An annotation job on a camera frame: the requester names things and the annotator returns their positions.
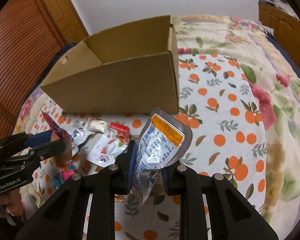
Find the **barcode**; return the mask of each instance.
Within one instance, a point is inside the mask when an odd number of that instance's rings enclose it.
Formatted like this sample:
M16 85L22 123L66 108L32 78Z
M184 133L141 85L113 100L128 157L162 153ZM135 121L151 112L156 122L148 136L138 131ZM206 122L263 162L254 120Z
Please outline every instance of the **barcode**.
M147 132L144 134L143 136L143 140L147 140L149 135L152 134L154 132L154 127L150 126L147 130Z

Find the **cardboard box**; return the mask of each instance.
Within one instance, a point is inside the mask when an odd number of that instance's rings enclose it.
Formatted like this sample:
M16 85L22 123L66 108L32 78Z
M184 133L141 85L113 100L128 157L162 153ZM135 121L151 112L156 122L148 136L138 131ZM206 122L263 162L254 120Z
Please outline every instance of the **cardboard box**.
M79 42L41 88L68 113L178 113L177 39L171 16L126 23Z

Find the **silver bolt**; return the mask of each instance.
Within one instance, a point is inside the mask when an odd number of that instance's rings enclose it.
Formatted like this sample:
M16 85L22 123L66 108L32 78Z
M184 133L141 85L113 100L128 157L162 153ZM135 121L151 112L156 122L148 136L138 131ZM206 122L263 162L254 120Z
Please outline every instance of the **silver bolt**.
M117 164L111 164L111 165L109 165L109 170L111 170L111 171L115 171L118 168L119 168L119 166Z
M214 175L214 178L217 179L217 180L223 180L224 177L221 173L217 173L217 174Z
M72 176L71 176L71 179L73 179L73 180L78 180L78 179L80 179L81 178L81 174L80 173L75 173L75 174L73 174Z
M179 165L179 166L177 167L177 169L178 169L178 171L186 171L186 170L187 170L187 167L184 166L184 165Z

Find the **floral bedspread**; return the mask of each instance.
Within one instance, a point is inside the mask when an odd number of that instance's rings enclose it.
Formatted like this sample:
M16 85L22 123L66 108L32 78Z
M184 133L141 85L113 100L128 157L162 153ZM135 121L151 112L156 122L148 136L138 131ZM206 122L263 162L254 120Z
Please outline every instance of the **floral bedspread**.
M253 22L185 16L175 18L174 26L180 54L176 118L194 133L181 161L201 174L223 173L284 239L300 217L300 79ZM23 105L14 132L47 129L40 109L69 132L76 121L86 118L65 115L38 88ZM139 135L147 120L145 115L131 114L99 117L124 123L133 136ZM74 157L78 171L95 172L84 156L97 139ZM233 152L234 146L239 150ZM33 187L23 189L37 206L55 191L54 171L53 159L42 162ZM177 197L152 196L139 212L133 199L117 202L116 238L177 238L179 222L174 218L179 210L174 205L178 204Z

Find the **louvered closet door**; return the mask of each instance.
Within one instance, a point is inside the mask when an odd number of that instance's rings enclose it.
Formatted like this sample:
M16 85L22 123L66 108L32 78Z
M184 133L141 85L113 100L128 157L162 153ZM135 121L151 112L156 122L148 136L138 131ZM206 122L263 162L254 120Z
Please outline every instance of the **louvered closet door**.
M0 138L11 135L24 97L64 43L40 0L0 12Z

